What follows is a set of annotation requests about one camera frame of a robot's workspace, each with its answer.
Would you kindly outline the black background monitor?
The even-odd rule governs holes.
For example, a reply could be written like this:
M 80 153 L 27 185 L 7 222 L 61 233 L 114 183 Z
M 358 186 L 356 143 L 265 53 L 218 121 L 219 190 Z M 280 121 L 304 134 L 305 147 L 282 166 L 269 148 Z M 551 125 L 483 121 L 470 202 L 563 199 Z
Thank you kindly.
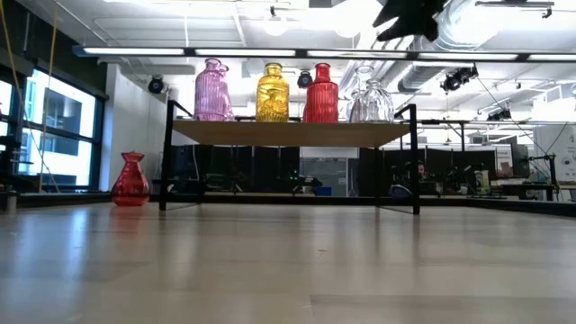
M 526 145 L 511 145 L 511 158 L 513 176 L 517 178 L 530 177 L 530 163 L 528 161 L 529 153 Z

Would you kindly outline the clear tall glass vase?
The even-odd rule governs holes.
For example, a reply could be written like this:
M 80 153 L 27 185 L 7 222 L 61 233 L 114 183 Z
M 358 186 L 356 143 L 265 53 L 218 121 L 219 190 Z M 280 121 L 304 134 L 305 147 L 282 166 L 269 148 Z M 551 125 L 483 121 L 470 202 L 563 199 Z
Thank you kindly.
M 373 73 L 374 68 L 368 65 L 362 65 L 355 70 L 356 86 L 346 108 L 346 119 L 349 123 L 367 120 L 367 112 L 362 97 L 366 90 L 366 82 L 373 76 Z

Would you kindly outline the pink ribbed glass vase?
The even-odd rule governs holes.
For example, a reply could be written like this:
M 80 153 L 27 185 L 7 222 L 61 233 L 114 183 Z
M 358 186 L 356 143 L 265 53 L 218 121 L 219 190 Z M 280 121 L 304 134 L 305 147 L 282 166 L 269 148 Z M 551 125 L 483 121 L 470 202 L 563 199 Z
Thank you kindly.
M 205 68 L 195 79 L 194 118 L 200 122 L 224 122 L 226 119 L 221 62 L 207 58 Z

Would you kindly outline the large window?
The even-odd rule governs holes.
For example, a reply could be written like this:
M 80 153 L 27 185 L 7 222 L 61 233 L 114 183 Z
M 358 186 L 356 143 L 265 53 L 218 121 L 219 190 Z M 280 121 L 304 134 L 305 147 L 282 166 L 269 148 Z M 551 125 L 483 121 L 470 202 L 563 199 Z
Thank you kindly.
M 0 74 L 0 133 L 21 142 L 18 176 L 43 192 L 98 188 L 104 102 L 44 70 Z

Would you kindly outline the red ribbed glass vase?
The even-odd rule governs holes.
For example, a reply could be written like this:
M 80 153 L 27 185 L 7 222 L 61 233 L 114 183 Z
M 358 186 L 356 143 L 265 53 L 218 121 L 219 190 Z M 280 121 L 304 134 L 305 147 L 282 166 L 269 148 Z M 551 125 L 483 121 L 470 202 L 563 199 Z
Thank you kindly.
M 338 84 L 330 78 L 330 64 L 315 66 L 316 77 L 307 88 L 304 122 L 338 122 Z

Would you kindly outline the black ceiling rail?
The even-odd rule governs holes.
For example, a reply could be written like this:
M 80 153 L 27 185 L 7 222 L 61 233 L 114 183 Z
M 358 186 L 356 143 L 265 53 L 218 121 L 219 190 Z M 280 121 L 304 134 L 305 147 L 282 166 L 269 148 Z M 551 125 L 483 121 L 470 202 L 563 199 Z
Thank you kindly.
M 494 8 L 519 8 L 519 9 L 545 9 L 542 15 L 544 19 L 552 14 L 552 7 L 555 1 L 551 0 L 476 0 L 475 6 Z

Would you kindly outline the red faceted glass vase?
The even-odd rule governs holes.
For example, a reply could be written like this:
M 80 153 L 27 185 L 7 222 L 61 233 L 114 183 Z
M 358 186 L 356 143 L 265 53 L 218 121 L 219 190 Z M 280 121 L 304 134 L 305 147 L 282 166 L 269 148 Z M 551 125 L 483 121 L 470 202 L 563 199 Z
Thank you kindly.
M 122 152 L 124 166 L 112 187 L 112 201 L 121 207 L 142 206 L 149 201 L 149 182 L 140 161 L 145 157 L 139 152 Z

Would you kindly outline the black equipment rack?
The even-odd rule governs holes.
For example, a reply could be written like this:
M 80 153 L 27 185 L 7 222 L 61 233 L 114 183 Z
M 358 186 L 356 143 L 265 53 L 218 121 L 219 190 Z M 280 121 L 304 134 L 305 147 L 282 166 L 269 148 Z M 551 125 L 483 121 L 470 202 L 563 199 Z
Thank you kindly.
M 0 133 L 0 214 L 6 214 L 6 196 L 9 192 L 16 192 L 20 196 L 30 187 L 30 183 L 15 171 L 20 146 L 21 142 L 14 134 L 9 131 L 5 135 Z

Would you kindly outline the clear bell glass vase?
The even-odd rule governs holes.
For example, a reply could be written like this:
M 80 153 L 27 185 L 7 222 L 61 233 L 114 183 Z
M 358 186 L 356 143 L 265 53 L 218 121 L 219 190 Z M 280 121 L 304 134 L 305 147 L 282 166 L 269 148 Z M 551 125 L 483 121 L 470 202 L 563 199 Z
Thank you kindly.
M 378 78 L 366 81 L 366 89 L 360 95 L 359 121 L 394 123 L 392 97 Z

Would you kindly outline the green and white canister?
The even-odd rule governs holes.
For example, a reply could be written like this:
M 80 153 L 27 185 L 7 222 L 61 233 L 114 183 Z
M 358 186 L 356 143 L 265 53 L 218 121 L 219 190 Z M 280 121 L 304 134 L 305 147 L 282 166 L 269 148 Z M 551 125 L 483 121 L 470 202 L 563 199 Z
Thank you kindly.
M 491 183 L 488 170 L 477 170 L 474 172 L 475 192 L 479 195 L 488 194 L 491 189 Z

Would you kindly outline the white poster board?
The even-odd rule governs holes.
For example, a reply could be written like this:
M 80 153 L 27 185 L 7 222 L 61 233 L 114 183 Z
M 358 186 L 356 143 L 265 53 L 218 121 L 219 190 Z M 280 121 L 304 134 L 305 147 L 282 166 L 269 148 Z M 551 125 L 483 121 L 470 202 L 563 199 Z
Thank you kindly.
M 546 125 L 534 129 L 535 153 L 555 155 L 556 179 L 576 184 L 576 126 Z

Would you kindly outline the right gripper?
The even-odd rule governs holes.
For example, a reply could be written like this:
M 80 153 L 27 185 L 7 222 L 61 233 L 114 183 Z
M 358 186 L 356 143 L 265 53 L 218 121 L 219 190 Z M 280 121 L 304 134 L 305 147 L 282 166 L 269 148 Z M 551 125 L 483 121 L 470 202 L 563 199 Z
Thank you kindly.
M 439 35 L 436 16 L 441 14 L 448 0 L 395 0 L 394 6 L 384 6 L 373 21 L 374 28 L 398 18 L 389 29 L 389 39 L 423 36 L 435 41 Z

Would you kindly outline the long ceiling light fixture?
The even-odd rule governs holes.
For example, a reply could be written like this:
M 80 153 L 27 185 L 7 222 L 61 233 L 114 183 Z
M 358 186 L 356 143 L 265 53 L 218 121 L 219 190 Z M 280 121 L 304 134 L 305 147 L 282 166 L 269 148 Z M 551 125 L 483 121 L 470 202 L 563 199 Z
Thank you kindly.
M 355 59 L 464 63 L 576 64 L 576 53 L 413 51 L 368 49 L 143 48 L 75 46 L 79 57 Z

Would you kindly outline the yellow glass vase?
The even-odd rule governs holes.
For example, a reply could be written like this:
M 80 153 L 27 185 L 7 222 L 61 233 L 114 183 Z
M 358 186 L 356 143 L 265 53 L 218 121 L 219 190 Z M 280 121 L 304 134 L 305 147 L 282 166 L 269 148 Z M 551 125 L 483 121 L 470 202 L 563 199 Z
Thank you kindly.
M 256 88 L 258 122 L 289 121 L 290 88 L 282 76 L 282 69 L 279 63 L 267 63 L 264 75 L 258 80 Z

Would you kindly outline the background work table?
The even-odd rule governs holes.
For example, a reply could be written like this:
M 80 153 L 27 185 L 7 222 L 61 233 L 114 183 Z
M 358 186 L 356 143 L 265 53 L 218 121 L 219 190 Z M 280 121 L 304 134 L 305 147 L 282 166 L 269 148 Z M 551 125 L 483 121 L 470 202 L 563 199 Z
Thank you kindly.
M 494 181 L 490 183 L 490 189 L 496 195 L 513 196 L 519 200 L 551 202 L 557 190 L 552 184 L 543 182 L 506 182 Z

